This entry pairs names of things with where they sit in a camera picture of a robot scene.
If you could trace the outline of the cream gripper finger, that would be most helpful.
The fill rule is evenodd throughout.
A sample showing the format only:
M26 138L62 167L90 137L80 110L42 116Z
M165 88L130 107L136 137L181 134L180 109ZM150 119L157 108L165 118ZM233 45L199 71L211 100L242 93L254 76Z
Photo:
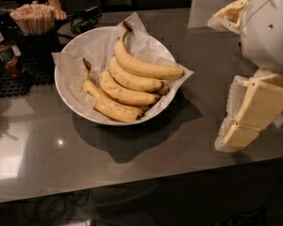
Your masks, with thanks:
M272 73L250 78L236 75L215 149L228 153L245 149L282 112L283 75Z

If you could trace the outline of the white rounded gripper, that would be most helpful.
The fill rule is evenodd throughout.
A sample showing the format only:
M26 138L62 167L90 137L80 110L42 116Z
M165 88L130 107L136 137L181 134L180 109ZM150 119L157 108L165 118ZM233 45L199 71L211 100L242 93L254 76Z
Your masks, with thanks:
M283 0L236 0L213 14L208 27L241 30L243 56L261 69L283 73Z

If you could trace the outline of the person's hand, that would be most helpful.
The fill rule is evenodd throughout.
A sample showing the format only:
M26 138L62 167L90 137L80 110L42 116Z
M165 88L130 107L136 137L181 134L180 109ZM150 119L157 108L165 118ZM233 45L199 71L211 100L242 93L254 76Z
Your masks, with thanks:
M57 21L64 21L67 19L67 14L60 8L54 8L55 18Z

